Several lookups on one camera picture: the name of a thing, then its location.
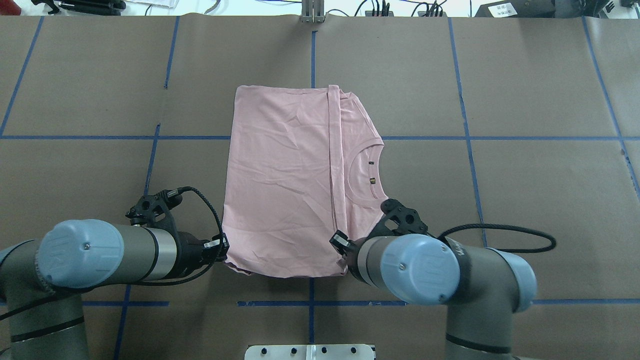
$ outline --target metal bracket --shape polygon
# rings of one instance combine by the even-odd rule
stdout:
[[[244,360],[375,360],[376,347],[365,344],[254,345]]]
[[[324,0],[302,0],[302,22],[324,22]]]

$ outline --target white mounting plate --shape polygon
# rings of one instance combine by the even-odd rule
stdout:
[[[254,345],[244,360],[376,360],[375,349],[366,344]]]

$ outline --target black device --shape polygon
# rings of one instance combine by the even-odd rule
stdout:
[[[554,0],[507,0],[484,4],[474,17],[554,17]]]
[[[31,0],[34,5],[45,3],[49,5],[49,14],[56,14],[60,9],[53,0]],[[127,8],[127,4],[122,0],[64,0],[59,3],[60,8],[73,12],[91,13],[94,15],[120,15]]]

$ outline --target neckline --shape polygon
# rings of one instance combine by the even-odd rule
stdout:
[[[375,179],[375,183],[370,184],[373,197],[362,197],[351,187],[349,174],[351,173],[351,167],[353,166],[353,162],[356,160],[356,157],[368,147],[375,147],[372,154],[375,164],[368,166],[369,179]],[[380,181],[380,168],[378,166],[378,163],[380,162],[380,154],[382,153],[383,147],[384,143],[382,142],[381,138],[373,138],[357,146],[349,153],[349,156],[346,159],[348,164],[347,172],[344,174],[346,195],[347,197],[349,197],[349,199],[351,199],[358,205],[370,208],[378,208],[380,206],[380,203],[387,198],[387,195],[382,188],[382,182]]]

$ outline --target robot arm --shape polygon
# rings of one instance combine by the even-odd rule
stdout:
[[[68,220],[42,240],[0,254],[0,295],[9,309],[3,318],[10,318],[12,337],[10,352],[0,359],[10,353],[16,360],[86,360],[81,293],[110,284],[178,284],[224,260],[228,241],[222,232],[203,241],[177,231],[170,209],[185,191],[206,201],[193,188],[164,190],[143,196],[130,209],[126,216],[133,226]],[[189,276],[205,265],[186,280],[147,282]]]
[[[525,311],[537,290],[529,264],[497,249],[438,240],[396,200],[383,203],[383,211],[367,238],[351,241],[339,231],[330,240],[351,273],[409,304],[446,305],[446,360],[514,359],[513,314]],[[396,230],[384,225],[389,219]]]

